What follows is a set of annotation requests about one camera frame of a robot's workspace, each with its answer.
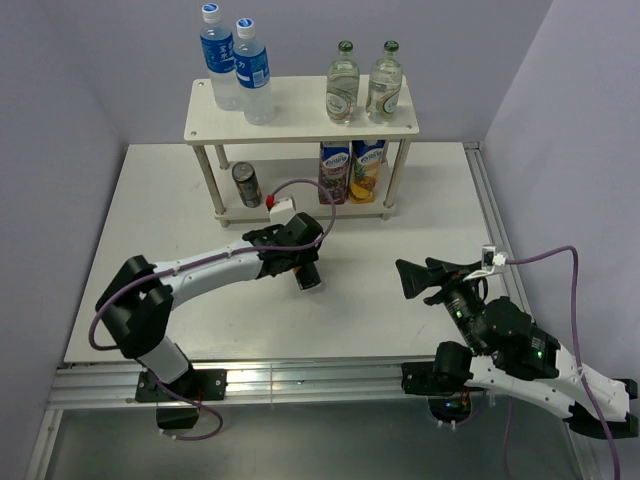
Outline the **black yellow can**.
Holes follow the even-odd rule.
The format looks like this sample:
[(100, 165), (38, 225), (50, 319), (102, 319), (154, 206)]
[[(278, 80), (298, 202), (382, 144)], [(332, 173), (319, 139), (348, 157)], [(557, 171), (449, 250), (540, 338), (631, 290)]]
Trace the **black yellow can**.
[(232, 167), (232, 178), (243, 205), (248, 208), (259, 207), (262, 193), (254, 167), (248, 162), (238, 162)]
[(293, 273), (300, 290), (309, 290), (322, 283), (320, 274), (314, 262), (306, 263), (293, 269)]

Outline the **clear glass bottle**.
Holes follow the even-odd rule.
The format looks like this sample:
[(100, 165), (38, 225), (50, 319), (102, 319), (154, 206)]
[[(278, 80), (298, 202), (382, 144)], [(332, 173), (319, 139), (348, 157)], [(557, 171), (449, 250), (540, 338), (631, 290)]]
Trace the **clear glass bottle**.
[(327, 74), (326, 113), (337, 124), (349, 123), (356, 113), (360, 69), (352, 56), (353, 48), (351, 41), (340, 41), (338, 56), (331, 62)]
[(383, 56), (376, 60), (369, 74), (366, 112), (374, 123), (387, 123), (396, 114), (403, 80), (403, 67), (396, 58), (398, 50), (398, 42), (386, 41)]

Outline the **blue-label water bottle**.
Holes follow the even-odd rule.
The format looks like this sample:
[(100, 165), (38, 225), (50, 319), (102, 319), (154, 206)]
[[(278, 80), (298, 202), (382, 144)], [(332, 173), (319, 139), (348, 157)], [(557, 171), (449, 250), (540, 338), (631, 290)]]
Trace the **blue-label water bottle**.
[(253, 125), (265, 125), (275, 116), (266, 46), (256, 38), (255, 22), (250, 18), (236, 22), (236, 33), (235, 69), (244, 116)]
[(201, 8), (201, 48), (216, 105), (224, 111), (243, 108), (235, 73), (234, 35), (222, 21), (220, 7), (206, 3)]

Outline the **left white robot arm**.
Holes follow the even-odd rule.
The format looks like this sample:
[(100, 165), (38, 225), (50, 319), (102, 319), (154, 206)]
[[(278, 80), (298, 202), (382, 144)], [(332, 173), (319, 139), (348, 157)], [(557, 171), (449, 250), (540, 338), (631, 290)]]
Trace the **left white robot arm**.
[(320, 283), (314, 263), (325, 236), (310, 215), (295, 214), (286, 224), (252, 230), (211, 252), (183, 260), (151, 263), (142, 255), (129, 258), (96, 304), (89, 330), (95, 341), (103, 324), (123, 357), (146, 367), (159, 388), (172, 399), (197, 395), (202, 381), (192, 363), (166, 333), (173, 310), (200, 295), (234, 283), (275, 277), (293, 271), (299, 288)]

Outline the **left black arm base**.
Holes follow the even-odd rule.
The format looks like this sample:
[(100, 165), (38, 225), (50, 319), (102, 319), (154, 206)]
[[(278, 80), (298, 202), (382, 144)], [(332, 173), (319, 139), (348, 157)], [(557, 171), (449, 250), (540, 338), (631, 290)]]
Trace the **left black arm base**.
[(139, 374), (134, 401), (156, 404), (156, 424), (169, 431), (192, 429), (200, 417), (200, 408), (192, 402), (222, 401), (225, 397), (227, 371), (193, 369), (173, 383), (162, 383), (146, 370)]

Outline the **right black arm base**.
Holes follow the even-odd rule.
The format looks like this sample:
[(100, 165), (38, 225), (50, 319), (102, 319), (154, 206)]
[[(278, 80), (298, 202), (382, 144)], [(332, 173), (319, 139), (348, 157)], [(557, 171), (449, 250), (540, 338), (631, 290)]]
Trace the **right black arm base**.
[(401, 364), (401, 388), (407, 395), (427, 400), (428, 416), (439, 429), (456, 431), (488, 407), (487, 391), (469, 387), (469, 373), (441, 372), (435, 361)]

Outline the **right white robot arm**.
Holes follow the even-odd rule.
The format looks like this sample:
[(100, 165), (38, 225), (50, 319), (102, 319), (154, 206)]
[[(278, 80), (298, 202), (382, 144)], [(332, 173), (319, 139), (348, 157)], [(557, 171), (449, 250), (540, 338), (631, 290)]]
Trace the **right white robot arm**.
[(406, 394), (485, 389), (539, 406), (586, 437), (638, 437), (639, 420), (630, 408), (638, 397), (635, 381), (611, 379), (578, 363), (509, 297), (481, 297), (481, 285), (504, 270), (505, 254), (488, 250), (483, 260), (467, 265), (434, 258), (423, 265), (405, 260), (395, 265), (405, 297), (435, 289), (425, 304), (444, 306), (463, 338), (440, 343), (431, 361), (404, 363)]

